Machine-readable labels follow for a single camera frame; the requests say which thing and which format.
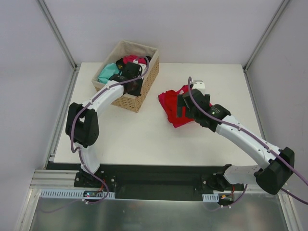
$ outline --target gray wall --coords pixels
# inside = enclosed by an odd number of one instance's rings
[[[46,0],[76,62],[122,39],[164,63],[244,64],[282,0]]]
[[[34,0],[0,7],[0,230],[14,229],[42,167],[72,69]]]
[[[293,0],[248,71],[266,138],[295,151],[295,168],[308,178],[308,1]],[[292,192],[307,200],[298,177]],[[296,202],[304,230],[308,206]]]

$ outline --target basket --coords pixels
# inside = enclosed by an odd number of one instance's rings
[[[100,75],[103,68],[107,64],[115,63],[120,58],[130,54],[140,56],[149,55],[152,58],[149,63],[148,73],[144,76],[143,84],[141,87],[141,96],[136,97],[133,95],[124,94],[122,97],[115,100],[112,104],[131,110],[133,112],[138,112],[159,72],[158,49],[128,41],[119,42],[114,50],[109,54],[107,59],[103,62],[100,69],[96,72],[92,79],[92,83],[97,91],[102,89],[105,84],[98,81],[98,76]]]

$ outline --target table top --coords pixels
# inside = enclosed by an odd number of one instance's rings
[[[71,103],[83,103],[96,90],[91,79],[102,63],[82,63]],[[255,165],[253,159],[226,138],[190,122],[174,128],[158,101],[167,90],[179,90],[188,77],[203,80],[211,103],[219,103],[260,136],[246,80],[239,64],[163,64],[138,113],[113,105],[99,117],[95,143],[101,164],[223,166]],[[80,163],[70,150],[63,127],[55,163]]]

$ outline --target red cloth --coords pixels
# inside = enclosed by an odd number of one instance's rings
[[[146,64],[147,65],[145,58],[138,58],[138,56],[133,55],[133,54],[125,56],[123,58],[123,62],[124,62],[124,64],[127,64],[128,62],[133,62],[135,59],[137,59],[139,64]]]
[[[193,119],[188,119],[186,117],[177,118],[178,95],[182,95],[186,92],[188,92],[188,87],[187,85],[184,85],[177,92],[175,92],[174,90],[168,90],[158,96],[160,104],[168,115],[168,121],[172,123],[175,128],[178,128],[184,124],[187,124],[188,122],[193,121]],[[185,115],[185,108],[183,108],[182,114],[183,116]]]

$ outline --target teal cloth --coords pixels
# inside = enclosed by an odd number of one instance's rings
[[[98,81],[106,84],[111,76],[119,74],[119,72],[120,70],[117,68],[115,63],[107,64],[98,76]]]

